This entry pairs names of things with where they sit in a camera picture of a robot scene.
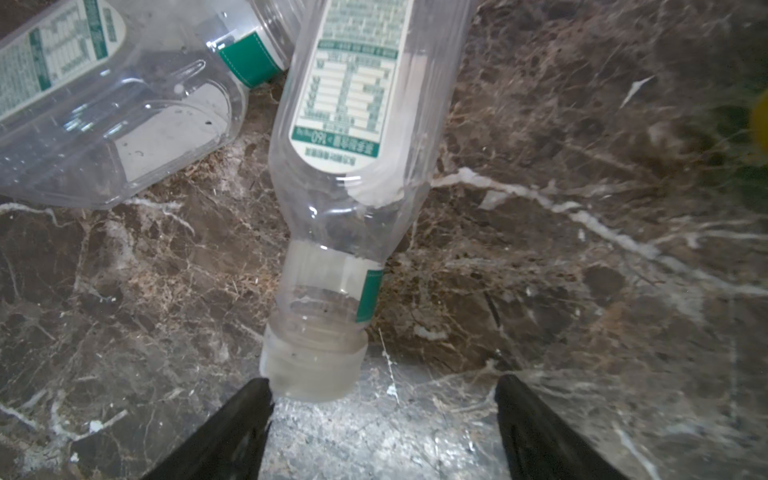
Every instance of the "green object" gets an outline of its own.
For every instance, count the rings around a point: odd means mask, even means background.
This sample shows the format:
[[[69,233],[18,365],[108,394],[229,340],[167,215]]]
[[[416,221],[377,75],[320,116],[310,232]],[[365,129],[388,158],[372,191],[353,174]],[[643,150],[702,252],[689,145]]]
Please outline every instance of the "green object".
[[[223,48],[219,55],[248,88],[254,88],[280,72],[256,33]]]
[[[369,322],[373,318],[383,277],[384,270],[368,270],[366,282],[362,285],[360,305],[357,307],[357,323]]]

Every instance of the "marble countertop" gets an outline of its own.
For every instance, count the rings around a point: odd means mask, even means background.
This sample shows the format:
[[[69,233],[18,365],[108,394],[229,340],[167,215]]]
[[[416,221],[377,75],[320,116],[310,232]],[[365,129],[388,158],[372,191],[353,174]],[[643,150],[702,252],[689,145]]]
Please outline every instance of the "marble countertop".
[[[0,206],[0,478],[136,478],[258,374],[282,83],[139,204]],[[278,402],[263,478],[508,478],[502,372],[630,478],[767,477],[765,88],[760,0],[480,2],[362,378]]]

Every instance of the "plastic bottle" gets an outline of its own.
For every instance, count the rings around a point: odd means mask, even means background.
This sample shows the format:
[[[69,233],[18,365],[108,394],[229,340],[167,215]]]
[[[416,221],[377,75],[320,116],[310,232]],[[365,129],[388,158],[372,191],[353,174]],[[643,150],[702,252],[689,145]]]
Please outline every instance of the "plastic bottle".
[[[0,194],[107,208],[235,138],[303,0],[60,0],[0,42]]]
[[[261,374],[307,401],[359,377],[382,270],[427,193],[472,0],[309,0],[270,144],[291,242]]]

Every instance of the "bottle label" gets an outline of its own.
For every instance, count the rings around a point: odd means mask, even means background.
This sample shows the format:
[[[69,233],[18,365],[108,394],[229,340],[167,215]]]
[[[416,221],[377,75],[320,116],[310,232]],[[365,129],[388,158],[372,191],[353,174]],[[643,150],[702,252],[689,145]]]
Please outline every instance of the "bottle label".
[[[370,322],[373,318],[383,277],[383,270],[368,270],[360,293],[360,304],[357,306],[357,323]]]
[[[271,42],[257,32],[219,51],[221,59],[248,88],[254,88],[285,68],[278,64]]]
[[[67,0],[0,48],[0,121],[105,63],[125,22],[104,0]]]
[[[291,143],[331,174],[379,158],[413,0],[326,3],[310,68],[291,124]]]

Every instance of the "brown marble floor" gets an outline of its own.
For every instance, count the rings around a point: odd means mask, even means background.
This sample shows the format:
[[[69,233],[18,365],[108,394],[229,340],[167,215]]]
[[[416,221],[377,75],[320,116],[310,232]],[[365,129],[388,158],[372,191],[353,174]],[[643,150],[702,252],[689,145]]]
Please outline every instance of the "brown marble floor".
[[[359,385],[280,401],[263,477],[508,478],[504,371],[631,478],[768,477],[766,88],[761,0],[481,2]],[[0,478],[136,478],[257,375],[281,92],[144,204],[0,207]]]

